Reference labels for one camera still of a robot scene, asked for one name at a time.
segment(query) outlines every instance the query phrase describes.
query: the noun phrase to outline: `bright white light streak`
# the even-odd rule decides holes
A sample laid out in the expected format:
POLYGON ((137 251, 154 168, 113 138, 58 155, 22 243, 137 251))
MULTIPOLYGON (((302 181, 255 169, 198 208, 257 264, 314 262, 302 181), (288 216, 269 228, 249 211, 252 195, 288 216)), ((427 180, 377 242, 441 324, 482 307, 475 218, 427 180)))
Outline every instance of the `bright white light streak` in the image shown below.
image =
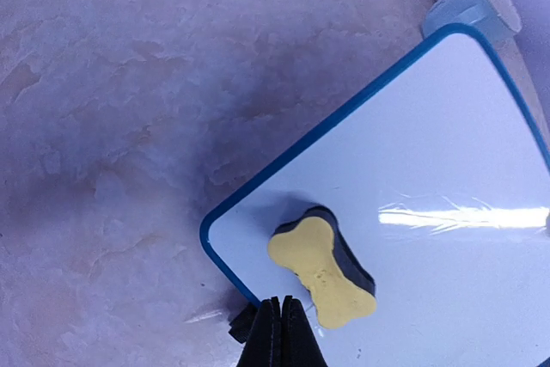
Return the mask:
POLYGON ((433 227, 440 233, 454 229, 543 229, 546 228, 548 208, 465 208, 447 211, 411 211, 403 208, 383 208, 381 223, 405 225, 412 228, 433 227))

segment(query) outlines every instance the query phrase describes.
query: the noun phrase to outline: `whiteboard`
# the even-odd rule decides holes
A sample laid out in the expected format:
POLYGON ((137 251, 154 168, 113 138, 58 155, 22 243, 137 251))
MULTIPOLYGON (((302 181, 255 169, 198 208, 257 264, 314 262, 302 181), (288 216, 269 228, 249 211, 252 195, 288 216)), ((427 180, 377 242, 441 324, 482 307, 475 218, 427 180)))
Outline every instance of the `whiteboard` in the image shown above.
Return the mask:
POLYGON ((292 295, 331 367, 538 365, 550 352, 548 153, 480 35, 444 28, 207 216, 206 252, 252 302, 292 295), (267 243, 325 205, 376 312, 320 327, 267 243))

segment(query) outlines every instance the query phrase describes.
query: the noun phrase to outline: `marble surface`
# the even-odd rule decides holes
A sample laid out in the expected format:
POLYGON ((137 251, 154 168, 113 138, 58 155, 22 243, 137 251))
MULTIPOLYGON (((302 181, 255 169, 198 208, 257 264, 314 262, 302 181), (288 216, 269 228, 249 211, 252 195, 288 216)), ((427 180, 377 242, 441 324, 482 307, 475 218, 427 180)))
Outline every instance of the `marble surface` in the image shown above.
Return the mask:
POLYGON ((432 3, 0 0, 0 365, 234 364, 243 301, 200 220, 432 3))

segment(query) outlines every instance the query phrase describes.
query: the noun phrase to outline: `cup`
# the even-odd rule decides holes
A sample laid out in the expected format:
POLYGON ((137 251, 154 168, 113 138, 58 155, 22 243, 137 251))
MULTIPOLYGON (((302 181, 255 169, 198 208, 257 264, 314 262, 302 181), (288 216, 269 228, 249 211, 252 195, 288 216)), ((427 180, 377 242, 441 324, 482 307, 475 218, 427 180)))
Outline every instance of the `cup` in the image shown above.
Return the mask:
POLYGON ((422 25, 424 37, 450 23, 478 29, 492 43, 506 40, 522 29, 511 0, 438 0, 422 25))

